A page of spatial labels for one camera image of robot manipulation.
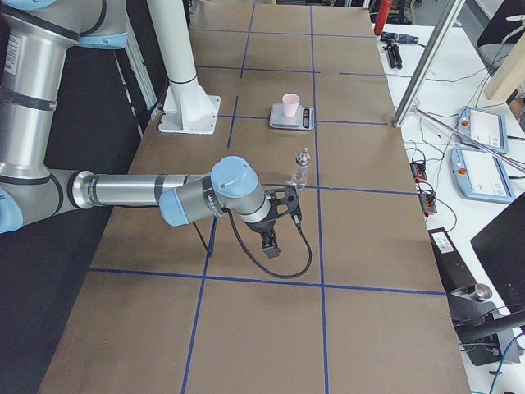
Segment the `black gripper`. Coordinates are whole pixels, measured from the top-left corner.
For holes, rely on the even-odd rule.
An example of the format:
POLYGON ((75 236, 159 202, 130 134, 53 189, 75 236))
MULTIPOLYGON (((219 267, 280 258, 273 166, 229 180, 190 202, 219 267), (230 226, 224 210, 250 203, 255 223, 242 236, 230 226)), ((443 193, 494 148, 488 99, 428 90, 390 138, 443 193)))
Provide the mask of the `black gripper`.
POLYGON ((277 217, 275 215, 266 216, 260 222, 248 223, 250 230, 258 233, 262 238, 262 251, 269 258, 279 257, 281 250, 277 243, 276 232, 274 226, 276 225, 277 217))

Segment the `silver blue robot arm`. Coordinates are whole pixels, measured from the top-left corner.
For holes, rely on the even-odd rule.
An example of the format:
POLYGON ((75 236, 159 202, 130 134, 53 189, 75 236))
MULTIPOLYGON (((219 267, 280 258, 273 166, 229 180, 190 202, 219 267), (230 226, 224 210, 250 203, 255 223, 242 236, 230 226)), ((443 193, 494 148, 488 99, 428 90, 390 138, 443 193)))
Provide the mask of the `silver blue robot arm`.
POLYGON ((1 83, 1 229, 73 209, 158 207, 173 227, 239 215, 280 251, 277 200, 241 157, 221 159, 205 175, 100 175, 49 169, 44 157, 69 48, 121 49, 127 44, 123 1, 5 1, 10 28, 1 83))

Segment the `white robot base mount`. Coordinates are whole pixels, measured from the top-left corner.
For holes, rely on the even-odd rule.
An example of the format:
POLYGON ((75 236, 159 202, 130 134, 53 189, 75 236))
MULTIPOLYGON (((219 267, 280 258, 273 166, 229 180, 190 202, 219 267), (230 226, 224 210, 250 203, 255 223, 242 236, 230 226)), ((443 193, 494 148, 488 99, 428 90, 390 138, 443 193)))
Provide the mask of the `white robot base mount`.
POLYGON ((169 83, 159 130, 213 134, 221 98, 207 94, 199 83, 183 2, 151 0, 148 10, 169 83))

